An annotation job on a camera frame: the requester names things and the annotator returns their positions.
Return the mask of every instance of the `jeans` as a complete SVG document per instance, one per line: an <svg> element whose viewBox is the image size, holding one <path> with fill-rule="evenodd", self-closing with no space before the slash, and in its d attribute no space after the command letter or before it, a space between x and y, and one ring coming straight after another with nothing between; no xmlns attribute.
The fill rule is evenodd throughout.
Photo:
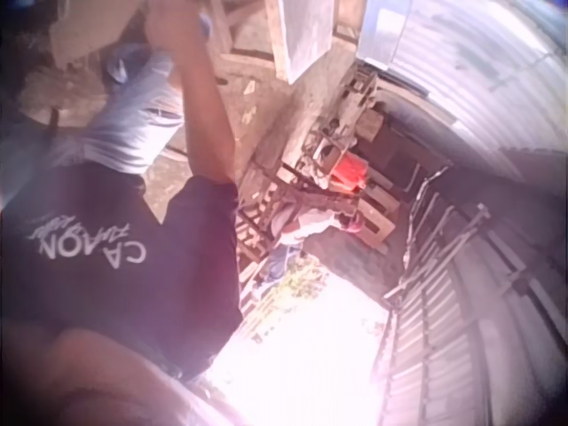
<svg viewBox="0 0 568 426"><path fill-rule="evenodd" d="M290 262L302 251L302 244L276 246L268 255L264 269L267 271L266 278L258 286L258 291L264 293L268 288L277 286L286 276Z"/></svg>
<svg viewBox="0 0 568 426"><path fill-rule="evenodd" d="M8 122L0 153L0 211L38 166L97 162L122 173L147 171L184 125L183 97L170 86L173 61L144 44L121 46L107 64L116 85L103 110L79 134L56 137L46 153L44 131L29 119Z"/></svg>

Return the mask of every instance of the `dark t-shirt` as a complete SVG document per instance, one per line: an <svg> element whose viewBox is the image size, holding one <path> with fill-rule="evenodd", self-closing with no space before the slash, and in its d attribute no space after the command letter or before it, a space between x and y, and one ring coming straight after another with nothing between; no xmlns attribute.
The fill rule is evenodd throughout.
<svg viewBox="0 0 568 426"><path fill-rule="evenodd" d="M91 328L195 375L242 320L237 190L192 177L160 224L143 188L94 163L28 184L2 218L2 315Z"/></svg>

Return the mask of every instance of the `red object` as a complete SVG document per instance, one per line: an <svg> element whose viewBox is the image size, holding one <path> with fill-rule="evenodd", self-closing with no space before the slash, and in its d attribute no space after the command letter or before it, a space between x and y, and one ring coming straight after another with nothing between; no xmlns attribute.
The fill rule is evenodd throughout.
<svg viewBox="0 0 568 426"><path fill-rule="evenodd" d="M365 187L367 182L368 163L352 153L345 153L332 171L332 177L342 186L353 191L357 187Z"/></svg>

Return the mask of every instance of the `raised arm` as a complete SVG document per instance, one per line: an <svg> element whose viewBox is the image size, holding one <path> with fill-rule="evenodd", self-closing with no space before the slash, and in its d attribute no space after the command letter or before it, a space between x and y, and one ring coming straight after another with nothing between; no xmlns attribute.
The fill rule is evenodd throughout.
<svg viewBox="0 0 568 426"><path fill-rule="evenodd" d="M150 43L170 52L172 79L184 94L186 143L194 175L234 182L235 141L217 88L198 6L192 0L149 0L146 33Z"/></svg>

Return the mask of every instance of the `man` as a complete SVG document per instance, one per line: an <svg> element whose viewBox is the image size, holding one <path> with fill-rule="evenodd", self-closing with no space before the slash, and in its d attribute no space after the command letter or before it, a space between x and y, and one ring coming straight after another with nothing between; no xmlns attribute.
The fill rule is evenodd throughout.
<svg viewBox="0 0 568 426"><path fill-rule="evenodd" d="M278 285L286 275L290 261L302 252L304 240L315 233L323 233L330 226L358 233L363 227L363 216L337 213L329 209L301 209L296 218L294 205L287 205L274 215L271 222L272 235L278 239L276 246L268 255L263 282L254 289L253 297L260 300L268 288Z"/></svg>
<svg viewBox="0 0 568 426"><path fill-rule="evenodd" d="M126 83L3 212L3 415L181 425L206 410L181 382L242 317L235 142L202 27L194 3L151 1L154 52L114 59ZM193 177L161 225L140 175L184 121Z"/></svg>

